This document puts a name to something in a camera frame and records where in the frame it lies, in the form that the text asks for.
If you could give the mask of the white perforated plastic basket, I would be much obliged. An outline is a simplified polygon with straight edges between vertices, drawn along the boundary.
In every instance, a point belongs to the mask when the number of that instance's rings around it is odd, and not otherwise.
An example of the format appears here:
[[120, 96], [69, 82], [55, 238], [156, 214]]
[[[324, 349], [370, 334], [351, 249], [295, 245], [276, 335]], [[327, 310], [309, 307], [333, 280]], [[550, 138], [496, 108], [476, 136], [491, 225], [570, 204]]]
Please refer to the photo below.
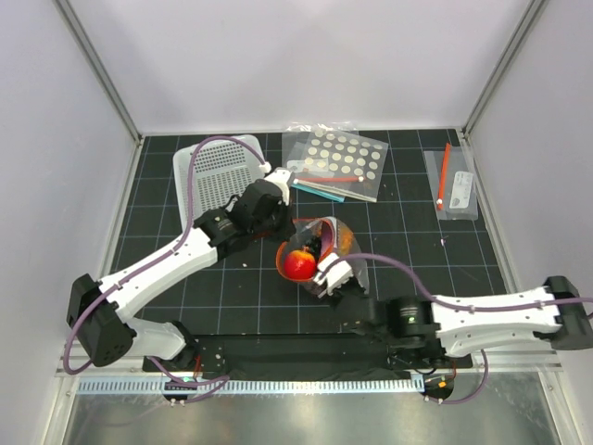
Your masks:
[[[229, 141], [213, 141], [205, 145], [195, 163], [191, 164], [195, 145], [178, 150], [172, 158], [175, 190], [181, 225], [187, 223], [191, 208], [193, 217], [199, 217], [207, 210], [216, 209], [229, 201], [232, 195], [241, 195], [257, 179], [265, 176], [259, 161], [263, 152], [259, 140], [251, 134], [238, 135], [238, 140], [252, 147]], [[193, 174], [193, 193], [187, 192], [188, 174]]]

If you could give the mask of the dark black grape bunch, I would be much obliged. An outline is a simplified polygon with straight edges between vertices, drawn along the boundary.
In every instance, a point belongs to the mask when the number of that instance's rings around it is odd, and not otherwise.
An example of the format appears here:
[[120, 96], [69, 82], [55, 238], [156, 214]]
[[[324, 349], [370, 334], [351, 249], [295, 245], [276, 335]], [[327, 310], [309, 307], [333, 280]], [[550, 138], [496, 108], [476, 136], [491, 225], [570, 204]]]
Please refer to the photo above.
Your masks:
[[320, 257], [322, 254], [322, 240], [319, 237], [312, 237], [303, 244], [302, 250], [313, 257]]

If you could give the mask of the red yellow apple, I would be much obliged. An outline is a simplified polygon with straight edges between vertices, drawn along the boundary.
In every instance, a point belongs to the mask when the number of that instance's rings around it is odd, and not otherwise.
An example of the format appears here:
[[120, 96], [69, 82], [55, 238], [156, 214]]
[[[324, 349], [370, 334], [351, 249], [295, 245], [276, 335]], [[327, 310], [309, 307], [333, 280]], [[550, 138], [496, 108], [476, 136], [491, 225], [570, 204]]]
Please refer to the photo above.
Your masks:
[[292, 250], [284, 259], [284, 274], [293, 281], [307, 281], [317, 270], [315, 257], [306, 250]]

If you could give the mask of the orange zipper clear bag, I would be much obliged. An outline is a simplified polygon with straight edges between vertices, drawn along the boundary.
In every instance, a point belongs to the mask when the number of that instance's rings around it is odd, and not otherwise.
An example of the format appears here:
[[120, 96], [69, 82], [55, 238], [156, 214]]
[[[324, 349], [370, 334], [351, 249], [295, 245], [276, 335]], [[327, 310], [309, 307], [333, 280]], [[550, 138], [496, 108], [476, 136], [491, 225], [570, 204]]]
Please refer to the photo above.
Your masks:
[[280, 276], [302, 286], [312, 296], [335, 297], [354, 283], [369, 292], [367, 261], [354, 233], [335, 217], [298, 218], [296, 232], [278, 247], [275, 265]]

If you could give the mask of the purple eggplant toy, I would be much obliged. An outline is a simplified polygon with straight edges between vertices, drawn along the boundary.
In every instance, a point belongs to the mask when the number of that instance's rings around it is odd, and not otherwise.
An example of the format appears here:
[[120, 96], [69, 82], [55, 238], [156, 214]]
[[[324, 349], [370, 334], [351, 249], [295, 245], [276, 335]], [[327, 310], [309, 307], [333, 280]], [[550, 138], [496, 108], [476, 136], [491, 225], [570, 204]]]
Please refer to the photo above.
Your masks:
[[319, 238], [322, 240], [322, 260], [334, 249], [334, 223], [330, 218], [321, 218]]

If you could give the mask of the orange toy pineapple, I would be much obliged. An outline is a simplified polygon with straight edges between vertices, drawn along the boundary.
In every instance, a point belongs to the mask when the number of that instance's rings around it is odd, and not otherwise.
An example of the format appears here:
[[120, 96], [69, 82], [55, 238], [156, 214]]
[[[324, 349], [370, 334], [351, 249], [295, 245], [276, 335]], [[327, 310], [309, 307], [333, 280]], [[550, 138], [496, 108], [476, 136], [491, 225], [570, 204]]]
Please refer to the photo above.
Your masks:
[[350, 253], [355, 236], [350, 228], [341, 221], [336, 223], [336, 252], [340, 256]]

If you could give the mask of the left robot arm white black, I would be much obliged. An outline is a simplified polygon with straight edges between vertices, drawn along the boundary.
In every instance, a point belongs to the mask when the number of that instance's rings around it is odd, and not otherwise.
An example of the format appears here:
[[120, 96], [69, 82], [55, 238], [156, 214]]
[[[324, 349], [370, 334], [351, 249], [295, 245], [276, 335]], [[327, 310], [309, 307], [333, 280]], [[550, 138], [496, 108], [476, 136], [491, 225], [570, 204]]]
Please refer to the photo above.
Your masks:
[[73, 375], [69, 353], [80, 342], [95, 367], [111, 365], [130, 351], [165, 360], [176, 371], [196, 361], [196, 344], [179, 323], [136, 318], [148, 302], [182, 281], [247, 249], [255, 240], [282, 242], [295, 232], [292, 174], [278, 169], [250, 184], [231, 208], [208, 210], [189, 222], [180, 237], [117, 273], [95, 281], [74, 280], [66, 321], [70, 335], [63, 367]]

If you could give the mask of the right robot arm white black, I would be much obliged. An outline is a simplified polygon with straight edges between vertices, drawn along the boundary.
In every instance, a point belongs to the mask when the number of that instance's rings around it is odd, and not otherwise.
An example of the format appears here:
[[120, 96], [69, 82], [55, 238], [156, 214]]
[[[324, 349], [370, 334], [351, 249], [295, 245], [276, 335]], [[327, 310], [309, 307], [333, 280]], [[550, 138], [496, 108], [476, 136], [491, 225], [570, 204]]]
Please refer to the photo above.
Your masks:
[[586, 350], [592, 326], [574, 285], [564, 276], [524, 292], [458, 299], [368, 298], [356, 277], [318, 273], [314, 282], [345, 329], [385, 344], [411, 367], [437, 367], [475, 351], [547, 342], [554, 350]]

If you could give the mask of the blue zipper clear bag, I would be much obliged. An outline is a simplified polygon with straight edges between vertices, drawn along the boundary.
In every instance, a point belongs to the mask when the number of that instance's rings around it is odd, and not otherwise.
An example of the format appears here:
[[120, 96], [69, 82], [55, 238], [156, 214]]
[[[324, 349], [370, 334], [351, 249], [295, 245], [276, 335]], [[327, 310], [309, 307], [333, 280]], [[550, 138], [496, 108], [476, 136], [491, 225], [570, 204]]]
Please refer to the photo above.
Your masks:
[[345, 198], [336, 194], [332, 194], [329, 193], [327, 191], [321, 190], [319, 188], [310, 186], [310, 185], [306, 185], [303, 182], [299, 182], [298, 180], [295, 180], [291, 186], [293, 188], [295, 188], [296, 190], [300, 190], [303, 192], [307, 192], [310, 193], [312, 195], [315, 196], [319, 196], [319, 197], [324, 197], [326, 199], [332, 200], [334, 202], [339, 202], [339, 203], [343, 203], [345, 201]]

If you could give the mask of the polka dot zip bag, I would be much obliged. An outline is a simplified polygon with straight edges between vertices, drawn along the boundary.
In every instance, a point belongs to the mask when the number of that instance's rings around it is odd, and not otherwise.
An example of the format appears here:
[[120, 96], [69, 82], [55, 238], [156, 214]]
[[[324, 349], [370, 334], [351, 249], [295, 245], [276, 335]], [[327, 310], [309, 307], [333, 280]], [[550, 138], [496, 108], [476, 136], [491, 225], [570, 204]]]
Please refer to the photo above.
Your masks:
[[282, 133], [282, 164], [295, 180], [366, 202], [378, 198], [388, 150], [349, 123], [298, 123]]

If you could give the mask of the right orange zipper bag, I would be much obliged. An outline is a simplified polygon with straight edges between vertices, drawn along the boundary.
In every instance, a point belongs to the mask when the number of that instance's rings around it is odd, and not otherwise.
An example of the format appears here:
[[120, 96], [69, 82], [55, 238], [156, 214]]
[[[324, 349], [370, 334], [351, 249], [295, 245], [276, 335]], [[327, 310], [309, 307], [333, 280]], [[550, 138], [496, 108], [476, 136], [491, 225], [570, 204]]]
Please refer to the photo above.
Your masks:
[[437, 219], [475, 221], [478, 202], [470, 150], [446, 143], [443, 149], [424, 150], [423, 158]]

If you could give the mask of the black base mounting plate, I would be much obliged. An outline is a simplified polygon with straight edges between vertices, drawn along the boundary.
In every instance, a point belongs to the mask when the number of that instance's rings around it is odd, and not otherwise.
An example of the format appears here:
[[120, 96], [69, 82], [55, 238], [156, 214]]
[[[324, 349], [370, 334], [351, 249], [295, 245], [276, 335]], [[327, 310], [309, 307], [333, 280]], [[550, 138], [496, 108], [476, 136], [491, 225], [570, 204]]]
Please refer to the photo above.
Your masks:
[[356, 334], [197, 336], [180, 359], [159, 363], [169, 372], [198, 370], [205, 378], [240, 381], [373, 381], [469, 369], [472, 359], [436, 356], [435, 349], [404, 350]]

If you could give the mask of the left aluminium frame post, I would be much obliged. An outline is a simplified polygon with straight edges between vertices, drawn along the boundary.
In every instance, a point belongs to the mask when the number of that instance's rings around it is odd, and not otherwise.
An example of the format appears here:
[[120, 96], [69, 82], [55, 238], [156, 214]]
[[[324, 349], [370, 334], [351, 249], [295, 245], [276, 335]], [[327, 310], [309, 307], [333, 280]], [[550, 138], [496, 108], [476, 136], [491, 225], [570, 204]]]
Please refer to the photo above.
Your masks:
[[82, 51], [82, 55], [87, 61], [91, 71], [97, 79], [99, 85], [103, 89], [108, 101], [116, 111], [116, 114], [124, 125], [126, 131], [131, 136], [132, 140], [139, 144], [141, 141], [141, 133], [139, 132], [132, 116], [124, 105], [124, 102], [118, 92], [115, 83], [113, 83], [107, 68], [99, 56], [94, 44], [92, 43], [87, 31], [74, 10], [72, 4], [68, 0], [54, 0], [54, 6], [58, 13], [63, 18], [69, 32], [74, 38], [77, 46]]

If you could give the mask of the aluminium frame post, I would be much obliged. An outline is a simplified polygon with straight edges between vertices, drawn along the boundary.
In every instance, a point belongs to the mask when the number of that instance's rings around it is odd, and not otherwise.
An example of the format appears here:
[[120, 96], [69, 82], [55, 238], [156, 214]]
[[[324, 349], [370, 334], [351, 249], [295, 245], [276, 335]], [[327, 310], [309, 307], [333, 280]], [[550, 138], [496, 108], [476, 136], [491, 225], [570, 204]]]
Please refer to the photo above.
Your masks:
[[107, 68], [99, 56], [94, 44], [92, 43], [87, 31], [74, 10], [72, 4], [68, 0], [54, 0], [54, 6], [58, 13], [63, 18], [69, 32], [74, 38], [77, 46], [82, 51], [82, 55], [87, 61], [91, 71], [97, 79], [99, 85], [103, 89], [108, 101], [116, 111], [116, 114], [124, 125], [126, 131], [131, 136], [132, 140], [139, 144], [141, 141], [141, 133], [139, 132], [132, 116], [124, 105], [124, 102], [118, 92], [115, 83], [113, 83]]
[[462, 127], [461, 132], [465, 139], [470, 137], [478, 122], [481, 120], [494, 94], [507, 73], [510, 71], [514, 60], [517, 58], [548, 4], [548, 0], [530, 0], [528, 2], [526, 10], [521, 15], [511, 34], [510, 40], [507, 42], [504, 50], [498, 58], [498, 61], [478, 96], [466, 123]]

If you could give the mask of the right aluminium frame post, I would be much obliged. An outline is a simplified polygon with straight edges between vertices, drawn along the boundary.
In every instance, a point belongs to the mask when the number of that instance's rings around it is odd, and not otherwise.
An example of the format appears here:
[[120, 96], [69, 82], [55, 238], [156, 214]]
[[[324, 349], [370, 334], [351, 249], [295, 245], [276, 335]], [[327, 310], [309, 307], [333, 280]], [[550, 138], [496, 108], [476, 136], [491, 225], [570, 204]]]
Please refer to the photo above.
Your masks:
[[530, 0], [528, 2], [526, 10], [521, 15], [511, 34], [510, 40], [507, 42], [504, 50], [498, 58], [498, 61], [478, 96], [466, 123], [462, 127], [461, 132], [465, 139], [470, 137], [478, 122], [481, 120], [494, 94], [507, 73], [510, 71], [514, 60], [517, 58], [548, 4], [548, 0]]

